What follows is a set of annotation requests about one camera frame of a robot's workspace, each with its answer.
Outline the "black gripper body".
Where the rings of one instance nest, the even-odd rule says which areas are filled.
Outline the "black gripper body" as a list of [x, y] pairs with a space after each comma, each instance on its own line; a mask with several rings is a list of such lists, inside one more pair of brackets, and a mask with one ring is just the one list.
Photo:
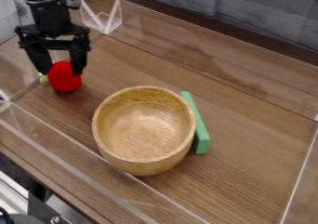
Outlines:
[[68, 50], [71, 46], [79, 46], [82, 50], [91, 50], [90, 29], [75, 23], [67, 24], [56, 32], [41, 32], [35, 24], [17, 26], [15, 32], [20, 38], [20, 48]]

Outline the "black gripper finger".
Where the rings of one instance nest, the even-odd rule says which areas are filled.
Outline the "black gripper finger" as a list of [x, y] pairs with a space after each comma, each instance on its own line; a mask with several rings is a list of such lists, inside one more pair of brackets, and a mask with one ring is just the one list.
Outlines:
[[36, 46], [31, 46], [27, 49], [28, 57], [40, 74], [48, 74], [52, 67], [52, 60], [48, 51]]
[[87, 65], [87, 45], [72, 45], [70, 47], [70, 57], [72, 72], [75, 75], [82, 75], [83, 69]]

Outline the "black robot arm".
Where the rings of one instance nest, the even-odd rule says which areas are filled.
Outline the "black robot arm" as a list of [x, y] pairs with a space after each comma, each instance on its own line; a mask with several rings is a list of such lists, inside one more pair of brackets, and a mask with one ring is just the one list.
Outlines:
[[70, 53], [71, 69], [82, 75], [87, 66], [87, 53], [91, 50], [90, 29], [71, 21], [66, 0], [25, 0], [31, 9], [33, 23], [15, 28], [19, 35], [19, 46], [40, 74], [48, 74], [54, 62], [50, 50], [64, 50]]

